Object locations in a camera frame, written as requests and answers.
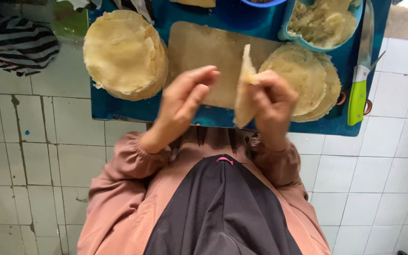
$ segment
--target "person's left hand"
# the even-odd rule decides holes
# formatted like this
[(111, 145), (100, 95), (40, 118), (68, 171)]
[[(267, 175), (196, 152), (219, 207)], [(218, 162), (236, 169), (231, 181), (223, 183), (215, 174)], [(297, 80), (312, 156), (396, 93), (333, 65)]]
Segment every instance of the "person's left hand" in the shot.
[(181, 136), (190, 126), (201, 102), (216, 83), (216, 66), (204, 66), (179, 75), (163, 92), (157, 119), (140, 138), (140, 146), (156, 154)]

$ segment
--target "blue plastic container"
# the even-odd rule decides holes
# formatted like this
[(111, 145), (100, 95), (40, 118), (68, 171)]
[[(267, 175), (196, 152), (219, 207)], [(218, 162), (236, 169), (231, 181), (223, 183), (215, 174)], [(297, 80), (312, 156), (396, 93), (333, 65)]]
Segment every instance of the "blue plastic container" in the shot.
[(256, 4), (253, 2), (250, 2), (248, 0), (241, 0), (242, 2), (246, 3), (247, 5), (251, 5), (257, 8), (269, 8), (278, 4), (282, 4), (284, 2), (286, 2), (287, 0), (273, 0), (272, 2), (269, 3), (264, 3), (264, 4)]
[[(303, 37), (302, 37), (301, 35), (299, 35), (299, 34), (297, 34), (297, 35), (290, 35), (290, 34), (287, 32), (287, 24), (289, 23), (289, 20), (291, 20), (292, 10), (294, 9), (295, 1), (298, 1), (298, 0), (288, 0), (288, 1), (287, 1), (286, 12), (284, 13), (284, 17), (283, 17), (283, 23), (281, 24), (281, 29), (280, 29), (280, 31), (278, 31), (278, 38), (279, 38), (281, 41), (293, 40), (293, 41), (297, 42), (298, 44), (300, 44), (301, 46), (306, 47), (306, 48), (309, 48), (309, 49), (312, 50), (312, 51), (320, 51), (320, 52), (322, 52), (322, 51), (334, 50), (334, 49), (340, 47), (341, 45), (343, 45), (348, 39), (350, 39), (350, 38), (348, 38), (345, 42), (343, 42), (343, 43), (341, 43), (340, 45), (335, 46), (335, 47), (333, 47), (333, 48), (320, 48), (320, 47), (315, 47), (315, 46), (309, 44), (309, 43), (308, 43), (307, 41), (305, 41), (305, 39), (303, 39)], [(352, 32), (352, 35), (351, 35), (350, 37), (352, 37), (352, 36), (354, 35), (355, 31), (357, 30), (357, 27), (358, 27), (358, 25), (360, 24), (361, 15), (363, 14), (363, 1), (360, 0), (360, 3), (361, 3), (361, 4), (360, 4), (359, 6), (355, 7), (354, 10), (352, 10), (353, 13), (354, 13), (354, 17), (357, 19), (357, 26), (355, 27), (354, 32)]]

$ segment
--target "striped cloth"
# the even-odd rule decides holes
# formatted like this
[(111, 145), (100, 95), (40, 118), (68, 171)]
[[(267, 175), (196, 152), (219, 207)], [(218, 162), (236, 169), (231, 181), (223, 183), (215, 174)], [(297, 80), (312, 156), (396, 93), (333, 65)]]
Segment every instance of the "striped cloth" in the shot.
[(28, 76), (40, 72), (58, 55), (59, 43), (45, 26), (17, 16), (0, 19), (0, 68)]

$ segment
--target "wrist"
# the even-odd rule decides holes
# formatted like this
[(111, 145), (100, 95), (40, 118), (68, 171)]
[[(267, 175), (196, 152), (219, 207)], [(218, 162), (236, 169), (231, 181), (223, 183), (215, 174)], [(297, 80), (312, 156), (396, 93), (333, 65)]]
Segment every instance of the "wrist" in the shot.
[(274, 152), (283, 152), (287, 149), (287, 139), (285, 136), (278, 139), (263, 139), (265, 147)]
[(146, 131), (140, 138), (141, 148), (149, 154), (157, 154), (162, 149), (164, 149), (167, 144), (165, 144), (155, 126)]

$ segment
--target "blue tray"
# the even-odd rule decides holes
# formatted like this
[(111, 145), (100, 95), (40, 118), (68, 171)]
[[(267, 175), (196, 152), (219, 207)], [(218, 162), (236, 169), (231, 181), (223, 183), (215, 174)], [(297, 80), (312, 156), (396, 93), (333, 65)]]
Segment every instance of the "blue tray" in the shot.
[[(383, 32), (388, 17), (391, 0), (372, 0), (375, 14), (374, 43), (372, 57), (377, 59), (382, 44)], [(208, 25), (210, 27), (247, 34), (251, 36), (277, 40), (277, 32), (281, 28), (286, 3), (271, 8), (255, 8), (242, 3), (240, 0), (217, 0), (217, 7), (204, 9), (169, 0), (152, 0), (154, 6), (155, 28), (160, 37), (168, 43), (170, 27), (179, 20)], [(115, 10), (109, 1), (103, 0), (98, 10), (88, 11), (89, 25), (103, 14), (104, 11)], [(331, 55), (332, 62), (338, 70), (338, 75), (346, 90), (350, 93), (354, 66), (357, 64), (358, 48), (360, 46), (362, 22), (354, 36), (336, 50), (326, 52)], [(371, 88), (374, 71), (368, 76), (367, 89)], [(104, 89), (96, 89), (91, 81), (91, 103), (93, 119), (103, 120), (138, 120), (152, 122), (157, 116), (160, 106), (161, 92), (156, 96), (140, 100), (128, 101), (114, 98)], [(334, 107), (324, 118), (307, 123), (291, 123), (291, 132), (320, 133), (330, 135), (357, 136), (361, 122), (355, 126), (347, 125), (347, 102)], [(219, 107), (206, 108), (201, 106), (192, 124), (210, 127), (232, 128), (234, 111)], [(256, 128), (254, 121), (246, 128)]]

